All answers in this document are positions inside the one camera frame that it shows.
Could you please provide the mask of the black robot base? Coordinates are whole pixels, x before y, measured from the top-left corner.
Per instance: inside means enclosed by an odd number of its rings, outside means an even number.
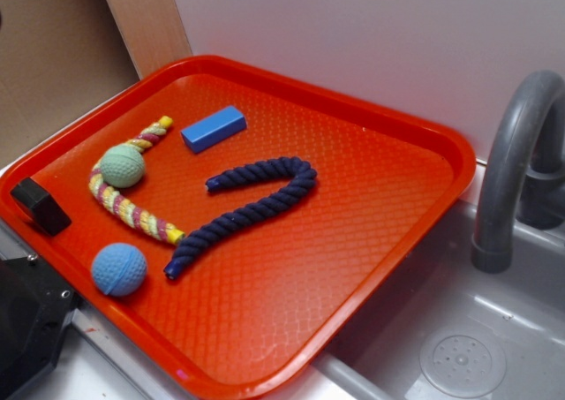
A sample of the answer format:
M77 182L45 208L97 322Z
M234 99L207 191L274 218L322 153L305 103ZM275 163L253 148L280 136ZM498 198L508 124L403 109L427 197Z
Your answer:
M36 253L1 261L1 398L57 368L78 293Z

